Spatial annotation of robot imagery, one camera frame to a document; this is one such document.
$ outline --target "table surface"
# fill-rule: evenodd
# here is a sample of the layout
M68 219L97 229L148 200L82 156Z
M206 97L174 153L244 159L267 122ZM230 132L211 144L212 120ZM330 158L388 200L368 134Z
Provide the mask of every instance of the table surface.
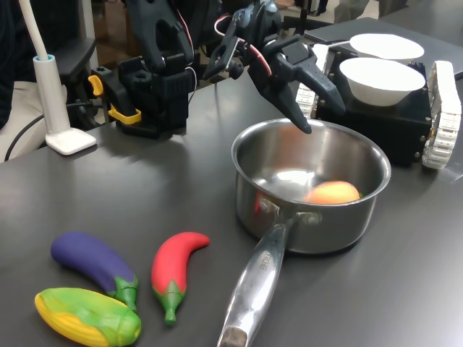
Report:
M463 47L463 1L420 0L381 21Z
M373 18L360 18L358 20L351 20L350 22L322 27L321 29L306 31L305 37L310 40L314 40L315 42L320 42L350 40L353 36L364 33L390 33L399 35L403 38L408 38L409 40L419 43L425 49L425 54L420 58L415 59L415 61L423 63L428 72L434 61L447 60L453 64L456 77L463 77L462 47L444 42L437 38L423 35L419 32L405 29L401 24L394 24L396 25L383 22L382 20L374 20ZM458 27L455 27L454 31L463 37L463 32ZM348 43L342 47L353 50Z
M279 117L243 75L196 92L184 137L156 142L110 125L91 132L98 149L62 157L44 148L1 164L1 344L74 346L46 326L33 299L53 287L100 290L51 259L55 237L85 231L140 279L137 347L216 346L256 245L235 219L230 148L248 126ZM438 173L393 168L357 246L330 257L287 254L252 346L462 346L461 163L459 140ZM182 231L204 233L211 244L193 254L177 326L166 327L150 267L160 245Z

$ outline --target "white bowl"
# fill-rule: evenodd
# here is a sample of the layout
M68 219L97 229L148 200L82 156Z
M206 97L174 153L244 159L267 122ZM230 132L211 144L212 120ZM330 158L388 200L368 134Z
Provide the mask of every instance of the white bowl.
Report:
M373 106L392 106L425 85L416 70L392 60L352 58L339 65L356 99Z
M392 34L362 34L350 39L359 57L377 57L407 65L425 50L416 42Z

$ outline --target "plastic vegetable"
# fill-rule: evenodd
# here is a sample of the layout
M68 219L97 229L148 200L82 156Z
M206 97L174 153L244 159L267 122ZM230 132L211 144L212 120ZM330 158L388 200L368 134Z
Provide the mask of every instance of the plastic vegetable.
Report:
M159 247L151 268L151 283L155 295L166 310L166 324L175 324L175 310L185 296L190 254L208 244L207 236L187 232L171 237Z
M360 194L349 182L330 181L317 185L304 201L312 204L344 204L360 199Z
M79 231L65 233L51 245L51 256L98 283L111 298L137 311L138 279L130 267L107 244Z
M90 347L128 346L141 331L140 318L127 306L94 291L46 289L35 307L56 332Z

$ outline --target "black box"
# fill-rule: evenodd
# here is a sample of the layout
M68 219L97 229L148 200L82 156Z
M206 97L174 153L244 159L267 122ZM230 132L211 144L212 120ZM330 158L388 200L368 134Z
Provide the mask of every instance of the black box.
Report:
M347 78L339 65L352 56L337 53L328 76L338 87L346 105L346 113L338 116L318 100L316 118L353 129L376 143L393 164L408 166L421 159L425 141L431 129L428 89L411 92L395 106L378 107L358 101L352 95ZM426 80L422 64L410 64Z

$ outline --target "saucepan handle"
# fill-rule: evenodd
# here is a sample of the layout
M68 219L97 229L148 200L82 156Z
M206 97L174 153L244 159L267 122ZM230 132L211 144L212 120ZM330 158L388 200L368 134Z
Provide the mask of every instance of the saucepan handle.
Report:
M249 346L275 291L291 223L275 223L254 249L231 295L218 347Z

